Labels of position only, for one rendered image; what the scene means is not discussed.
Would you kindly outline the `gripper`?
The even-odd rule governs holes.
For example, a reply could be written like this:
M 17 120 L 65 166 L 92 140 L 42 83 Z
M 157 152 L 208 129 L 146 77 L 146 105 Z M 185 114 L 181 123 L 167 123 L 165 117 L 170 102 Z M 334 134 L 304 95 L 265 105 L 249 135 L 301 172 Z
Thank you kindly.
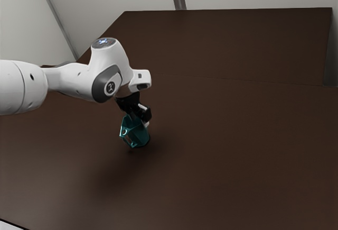
M 145 128 L 148 128 L 152 119 L 151 108 L 140 103 L 140 92 L 135 92 L 126 97 L 116 97 L 115 102 L 118 107 L 125 113 L 134 113 Z

